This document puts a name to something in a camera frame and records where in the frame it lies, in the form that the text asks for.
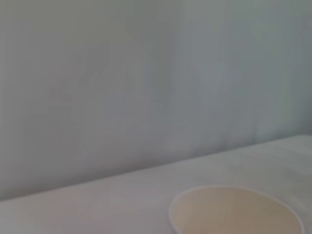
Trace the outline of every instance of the table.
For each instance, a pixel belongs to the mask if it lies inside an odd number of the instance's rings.
[[[291,206],[312,234],[312,136],[185,160],[0,202],[2,234],[171,234],[182,191],[231,185]]]

